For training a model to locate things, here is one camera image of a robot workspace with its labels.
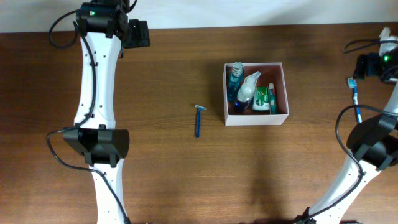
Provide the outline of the blue white toothbrush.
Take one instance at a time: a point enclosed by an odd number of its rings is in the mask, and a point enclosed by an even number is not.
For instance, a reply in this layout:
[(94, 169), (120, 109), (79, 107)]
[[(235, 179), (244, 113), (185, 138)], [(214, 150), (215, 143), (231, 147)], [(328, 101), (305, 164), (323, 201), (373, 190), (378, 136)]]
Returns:
[[(348, 86), (353, 91), (353, 104), (358, 105), (358, 86), (354, 78), (348, 78)], [(358, 123), (362, 122), (361, 112), (359, 107), (355, 107), (355, 115)]]

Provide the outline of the green white toothpaste tube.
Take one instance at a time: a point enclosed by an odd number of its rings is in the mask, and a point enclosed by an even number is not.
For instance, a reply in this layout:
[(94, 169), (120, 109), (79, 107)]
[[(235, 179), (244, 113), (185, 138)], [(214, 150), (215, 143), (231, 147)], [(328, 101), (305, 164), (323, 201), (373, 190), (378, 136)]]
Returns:
[(274, 88), (273, 83), (269, 84), (269, 104), (270, 104), (270, 109), (271, 109), (271, 115), (276, 115), (277, 114), (277, 100), (276, 100), (275, 88)]

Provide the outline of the teal mouthwash bottle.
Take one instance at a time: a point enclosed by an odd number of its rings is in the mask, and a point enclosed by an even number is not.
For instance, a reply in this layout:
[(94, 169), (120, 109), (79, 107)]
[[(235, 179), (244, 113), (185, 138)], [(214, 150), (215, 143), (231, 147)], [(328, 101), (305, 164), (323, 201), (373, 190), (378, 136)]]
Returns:
[(236, 99), (243, 76), (244, 65), (241, 62), (235, 62), (233, 64), (228, 82), (227, 100), (229, 102), (233, 102)]

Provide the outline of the green soap bar packet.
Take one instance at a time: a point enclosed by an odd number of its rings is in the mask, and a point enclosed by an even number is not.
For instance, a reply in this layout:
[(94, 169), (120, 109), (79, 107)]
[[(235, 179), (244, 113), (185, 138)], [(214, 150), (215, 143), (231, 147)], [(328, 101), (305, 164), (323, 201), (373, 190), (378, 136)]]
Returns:
[(267, 86), (259, 86), (256, 88), (252, 109), (254, 111), (269, 111), (269, 89)]

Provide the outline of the clear spray bottle blue liquid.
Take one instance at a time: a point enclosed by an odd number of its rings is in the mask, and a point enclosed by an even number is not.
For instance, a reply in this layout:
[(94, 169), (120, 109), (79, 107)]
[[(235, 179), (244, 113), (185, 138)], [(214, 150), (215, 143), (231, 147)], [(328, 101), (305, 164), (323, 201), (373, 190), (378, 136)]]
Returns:
[(252, 75), (248, 75), (244, 79), (244, 82), (238, 91), (236, 101), (234, 102), (235, 112), (242, 113), (250, 105), (257, 88), (257, 81), (260, 76), (261, 72), (257, 71)]

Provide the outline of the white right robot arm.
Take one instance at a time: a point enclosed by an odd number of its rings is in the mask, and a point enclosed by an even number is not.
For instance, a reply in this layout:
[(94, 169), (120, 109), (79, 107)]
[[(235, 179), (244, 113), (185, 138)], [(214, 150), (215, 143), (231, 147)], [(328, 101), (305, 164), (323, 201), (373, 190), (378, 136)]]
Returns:
[(353, 91), (353, 104), (339, 113), (335, 126), (350, 109), (355, 110), (357, 124), (342, 142), (336, 139), (346, 159), (336, 179), (323, 197), (307, 207), (295, 223), (342, 223), (342, 218), (365, 186), (388, 167), (397, 165), (397, 90), (394, 89), (387, 105), (380, 110), (358, 102), (357, 80), (377, 77), (383, 83), (397, 84), (397, 36), (388, 27), (376, 39), (359, 39), (360, 49), (379, 47), (377, 53), (361, 54), (357, 58), (353, 76), (347, 80)]

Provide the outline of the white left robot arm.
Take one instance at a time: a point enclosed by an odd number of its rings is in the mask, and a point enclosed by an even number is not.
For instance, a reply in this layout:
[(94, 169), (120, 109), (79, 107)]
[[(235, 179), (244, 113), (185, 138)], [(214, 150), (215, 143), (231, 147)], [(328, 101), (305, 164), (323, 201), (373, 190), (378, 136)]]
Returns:
[(122, 170), (129, 132), (116, 128), (116, 64), (125, 49), (150, 46), (146, 21), (130, 19), (135, 1), (90, 1), (75, 11), (83, 52), (80, 104), (64, 141), (84, 158), (95, 184), (98, 223), (129, 223)]

